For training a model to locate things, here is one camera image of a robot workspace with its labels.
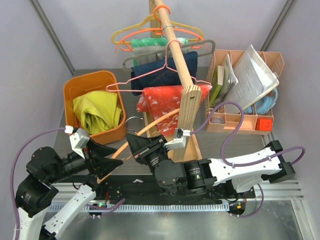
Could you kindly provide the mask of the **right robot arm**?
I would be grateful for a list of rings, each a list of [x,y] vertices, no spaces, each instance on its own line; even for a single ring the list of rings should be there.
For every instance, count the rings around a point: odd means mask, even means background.
[[[201,195],[225,184],[226,194],[237,198],[262,181],[281,183],[296,175],[293,165],[281,155],[271,157],[281,151],[278,141],[270,142],[258,152],[233,157],[235,165],[227,165],[216,158],[174,162],[168,152],[184,147],[189,135],[188,130],[177,129],[171,141],[163,135],[144,137],[128,133],[125,137],[135,161],[149,167],[155,181],[167,195],[178,192]]]

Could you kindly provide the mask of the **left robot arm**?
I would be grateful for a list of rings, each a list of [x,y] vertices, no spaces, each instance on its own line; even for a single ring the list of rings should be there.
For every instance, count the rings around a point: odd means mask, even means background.
[[[13,195],[16,216],[15,240],[58,240],[81,210],[93,199],[106,195],[104,177],[123,164],[109,158],[117,149],[90,140],[81,149],[60,158],[49,146],[37,149],[26,165],[28,176]],[[84,170],[89,174],[64,207],[51,219],[44,221],[52,200],[58,194],[55,183]]]

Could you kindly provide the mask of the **peach wooden-look hanger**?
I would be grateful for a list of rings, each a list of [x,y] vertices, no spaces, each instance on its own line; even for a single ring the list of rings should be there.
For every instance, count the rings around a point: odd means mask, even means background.
[[[165,120],[166,118],[172,116],[172,115],[175,115],[177,113],[180,112],[180,109],[177,108],[175,110],[172,110],[170,111],[169,113],[159,117],[158,119],[152,121],[151,123],[149,123],[147,126],[145,126],[143,129],[141,129],[137,135],[138,136],[141,136],[143,133],[145,133],[147,130],[150,130],[152,127],[154,127],[155,125],[157,125],[158,123],[162,122],[163,120]],[[115,159],[120,153],[122,153],[126,147],[128,147],[129,144],[126,142],[124,143],[113,155],[112,155],[112,159]],[[106,176],[102,177],[102,178],[97,178],[96,181],[98,184],[102,183],[104,180],[106,180],[108,178],[108,176],[110,175],[111,173],[108,173]]]

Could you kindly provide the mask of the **yellow-green trousers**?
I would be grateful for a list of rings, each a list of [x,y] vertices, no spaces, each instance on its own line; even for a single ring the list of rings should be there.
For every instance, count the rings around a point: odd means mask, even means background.
[[[114,92],[90,91],[76,97],[72,104],[80,125],[91,135],[118,127],[123,118],[118,95]]]

